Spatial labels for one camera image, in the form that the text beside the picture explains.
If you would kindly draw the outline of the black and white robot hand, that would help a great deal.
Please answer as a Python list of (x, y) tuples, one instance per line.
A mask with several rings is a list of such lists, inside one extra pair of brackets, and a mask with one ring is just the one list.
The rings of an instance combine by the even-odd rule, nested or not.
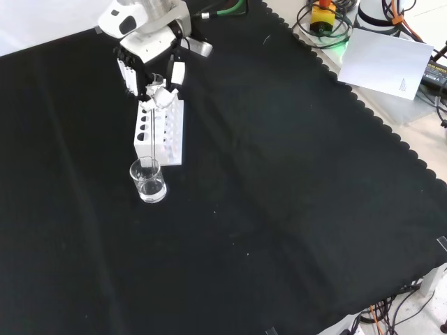
[(171, 88), (184, 38), (181, 24), (174, 20), (154, 33), (134, 31), (120, 42), (114, 54), (129, 97), (146, 103), (158, 86)]

